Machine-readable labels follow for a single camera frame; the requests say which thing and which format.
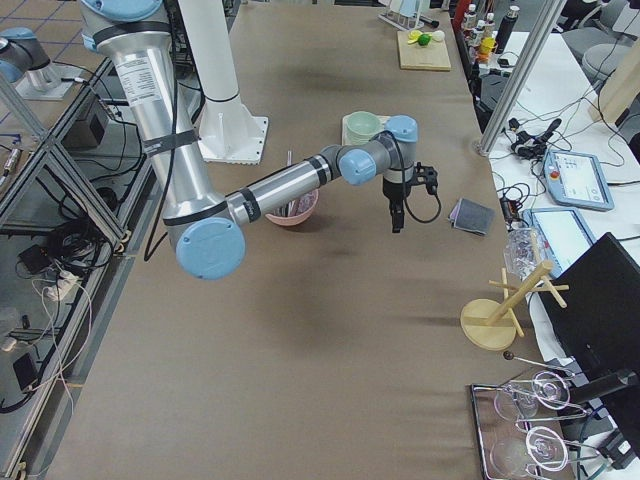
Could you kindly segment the green bowl carried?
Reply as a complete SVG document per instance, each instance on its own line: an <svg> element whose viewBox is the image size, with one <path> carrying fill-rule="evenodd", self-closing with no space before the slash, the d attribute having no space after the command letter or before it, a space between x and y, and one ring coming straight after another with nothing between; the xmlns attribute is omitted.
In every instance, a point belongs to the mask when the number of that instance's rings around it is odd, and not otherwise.
<svg viewBox="0 0 640 480"><path fill-rule="evenodd" d="M346 129L353 136L371 137L382 128L379 117L368 111L355 111L346 116Z"/></svg>

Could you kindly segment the grey cloth stack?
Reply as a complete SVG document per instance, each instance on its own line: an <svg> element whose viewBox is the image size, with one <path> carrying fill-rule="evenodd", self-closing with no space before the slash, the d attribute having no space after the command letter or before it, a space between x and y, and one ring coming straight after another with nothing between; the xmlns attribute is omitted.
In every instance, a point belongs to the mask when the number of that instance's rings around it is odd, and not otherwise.
<svg viewBox="0 0 640 480"><path fill-rule="evenodd" d="M449 214L454 229L476 235L487 235L495 217L495 210L466 198L460 198Z"/></svg>

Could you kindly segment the beige serving tray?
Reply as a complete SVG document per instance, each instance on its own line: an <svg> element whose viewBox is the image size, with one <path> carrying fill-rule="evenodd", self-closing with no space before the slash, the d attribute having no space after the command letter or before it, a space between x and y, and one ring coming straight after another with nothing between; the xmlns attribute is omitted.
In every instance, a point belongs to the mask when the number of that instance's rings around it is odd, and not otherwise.
<svg viewBox="0 0 640 480"><path fill-rule="evenodd" d="M377 133L384 130L387 121L390 119L388 115L377 115L378 120L380 121L381 128L377 130ZM341 143L347 146L356 146L362 145L370 140L370 138L358 137L357 135L351 134L350 130L347 126L348 115L345 115L341 119Z"/></svg>

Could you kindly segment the pink bowl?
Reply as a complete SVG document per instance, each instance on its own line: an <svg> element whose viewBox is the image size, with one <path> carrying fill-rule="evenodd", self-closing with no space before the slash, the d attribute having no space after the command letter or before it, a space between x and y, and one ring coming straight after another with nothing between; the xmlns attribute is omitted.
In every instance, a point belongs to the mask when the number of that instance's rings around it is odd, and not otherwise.
<svg viewBox="0 0 640 480"><path fill-rule="evenodd" d="M314 212L318 199L319 191L313 190L282 207L278 207L274 212L268 213L266 218L282 227L300 225Z"/></svg>

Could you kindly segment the metal scoop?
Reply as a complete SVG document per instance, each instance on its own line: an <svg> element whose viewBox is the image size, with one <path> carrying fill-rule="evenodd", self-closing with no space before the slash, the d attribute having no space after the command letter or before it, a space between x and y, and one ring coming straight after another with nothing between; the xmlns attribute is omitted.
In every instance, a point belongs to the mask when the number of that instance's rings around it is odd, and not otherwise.
<svg viewBox="0 0 640 480"><path fill-rule="evenodd" d="M291 217L297 212L300 203L300 194L296 194L294 192L294 187L295 181L290 178L286 178L281 194L281 196L286 199L286 202L278 209L278 213L282 217Z"/></svg>

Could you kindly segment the clear plastic cup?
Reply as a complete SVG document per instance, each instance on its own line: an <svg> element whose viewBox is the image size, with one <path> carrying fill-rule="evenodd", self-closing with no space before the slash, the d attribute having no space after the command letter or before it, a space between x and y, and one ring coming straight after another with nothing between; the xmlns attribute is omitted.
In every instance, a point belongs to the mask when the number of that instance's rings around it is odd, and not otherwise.
<svg viewBox="0 0 640 480"><path fill-rule="evenodd" d="M512 230L504 249L505 266L509 273L524 279L542 262L542 243L536 228Z"/></svg>

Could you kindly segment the wooden mug tree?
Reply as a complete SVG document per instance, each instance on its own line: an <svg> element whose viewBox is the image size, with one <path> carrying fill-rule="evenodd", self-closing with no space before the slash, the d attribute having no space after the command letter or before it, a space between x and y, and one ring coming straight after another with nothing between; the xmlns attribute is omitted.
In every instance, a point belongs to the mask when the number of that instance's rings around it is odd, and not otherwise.
<svg viewBox="0 0 640 480"><path fill-rule="evenodd" d="M460 323L466 337L476 346L490 350L507 349L516 337L522 337L524 331L517 319L514 309L530 293L549 293L557 304L565 308L566 301L561 296L569 289L567 285L555 286L551 283L550 274L554 262L543 252L542 262L524 279L509 273L504 266L501 280L493 285L503 292L503 300L476 299L467 303L461 312Z"/></svg>

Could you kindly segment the bamboo cutting board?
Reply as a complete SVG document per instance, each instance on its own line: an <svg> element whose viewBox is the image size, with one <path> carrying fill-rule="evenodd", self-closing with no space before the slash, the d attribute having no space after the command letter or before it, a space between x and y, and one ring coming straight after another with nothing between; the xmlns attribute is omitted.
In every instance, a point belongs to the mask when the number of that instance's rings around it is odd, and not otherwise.
<svg viewBox="0 0 640 480"><path fill-rule="evenodd" d="M421 31L398 31L397 42L399 65L403 70L450 71L449 59L445 39L436 42L431 39L427 46L419 46L417 38Z"/></svg>

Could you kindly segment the blue teach pendant near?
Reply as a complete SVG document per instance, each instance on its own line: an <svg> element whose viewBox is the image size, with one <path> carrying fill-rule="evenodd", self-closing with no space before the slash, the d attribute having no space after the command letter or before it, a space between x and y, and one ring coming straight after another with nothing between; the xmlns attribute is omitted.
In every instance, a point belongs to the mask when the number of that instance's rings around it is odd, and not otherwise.
<svg viewBox="0 0 640 480"><path fill-rule="evenodd" d="M553 278L560 276L596 242L577 208L525 209L522 217L541 234L543 252L554 262Z"/></svg>

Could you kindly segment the green lime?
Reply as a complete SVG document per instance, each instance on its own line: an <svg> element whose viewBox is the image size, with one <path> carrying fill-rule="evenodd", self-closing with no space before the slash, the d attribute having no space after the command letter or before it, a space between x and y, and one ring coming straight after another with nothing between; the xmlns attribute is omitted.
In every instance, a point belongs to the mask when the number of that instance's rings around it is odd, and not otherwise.
<svg viewBox="0 0 640 480"><path fill-rule="evenodd" d="M419 46L427 46L431 42L431 39L432 37L430 34L421 34L417 38L417 43Z"/></svg>

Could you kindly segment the blue teach pendant far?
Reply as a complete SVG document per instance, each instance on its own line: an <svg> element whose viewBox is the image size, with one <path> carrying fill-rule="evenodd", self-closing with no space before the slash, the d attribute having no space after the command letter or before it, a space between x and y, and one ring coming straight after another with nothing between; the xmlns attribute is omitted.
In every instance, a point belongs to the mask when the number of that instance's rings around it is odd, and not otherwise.
<svg viewBox="0 0 640 480"><path fill-rule="evenodd" d="M611 211L613 196L595 155L548 150L543 159L547 190L556 204Z"/></svg>

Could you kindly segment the white garlic bulb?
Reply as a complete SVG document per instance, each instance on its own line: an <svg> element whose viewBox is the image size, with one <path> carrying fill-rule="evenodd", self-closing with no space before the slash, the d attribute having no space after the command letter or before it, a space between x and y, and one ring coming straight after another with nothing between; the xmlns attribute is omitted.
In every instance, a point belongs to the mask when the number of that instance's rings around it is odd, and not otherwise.
<svg viewBox="0 0 640 480"><path fill-rule="evenodd" d="M432 39L436 42L443 42L445 39L445 33L441 30L434 31L432 33Z"/></svg>

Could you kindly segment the black monitor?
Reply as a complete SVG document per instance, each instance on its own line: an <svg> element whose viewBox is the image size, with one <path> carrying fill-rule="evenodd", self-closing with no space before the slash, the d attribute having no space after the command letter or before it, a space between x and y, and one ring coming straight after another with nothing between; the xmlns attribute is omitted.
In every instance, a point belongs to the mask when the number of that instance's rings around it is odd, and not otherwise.
<svg viewBox="0 0 640 480"><path fill-rule="evenodd" d="M639 266L606 233L555 282L569 286L567 306L548 293L540 298L563 351L587 378L572 392L580 403L600 398L638 452L639 386L622 379L639 373Z"/></svg>

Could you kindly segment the wine glass rack tray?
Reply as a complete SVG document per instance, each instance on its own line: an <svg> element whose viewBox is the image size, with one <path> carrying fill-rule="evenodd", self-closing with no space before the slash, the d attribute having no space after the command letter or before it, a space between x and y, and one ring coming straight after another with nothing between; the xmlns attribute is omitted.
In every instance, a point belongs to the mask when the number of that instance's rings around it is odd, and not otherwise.
<svg viewBox="0 0 640 480"><path fill-rule="evenodd" d="M469 393L484 479L562 479L601 458L595 447L563 437L562 421L588 413L570 401L568 382L553 371L473 384Z"/></svg>

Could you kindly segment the aluminium frame post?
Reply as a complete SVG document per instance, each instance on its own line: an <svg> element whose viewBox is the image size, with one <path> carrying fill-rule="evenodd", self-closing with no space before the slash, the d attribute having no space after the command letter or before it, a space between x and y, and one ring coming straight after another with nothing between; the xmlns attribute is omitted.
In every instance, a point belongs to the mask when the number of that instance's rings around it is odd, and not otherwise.
<svg viewBox="0 0 640 480"><path fill-rule="evenodd" d="M542 2L541 11L527 36L509 81L487 123L482 137L476 143L476 150L479 155L488 157L493 149L565 4L565 0L546 0Z"/></svg>

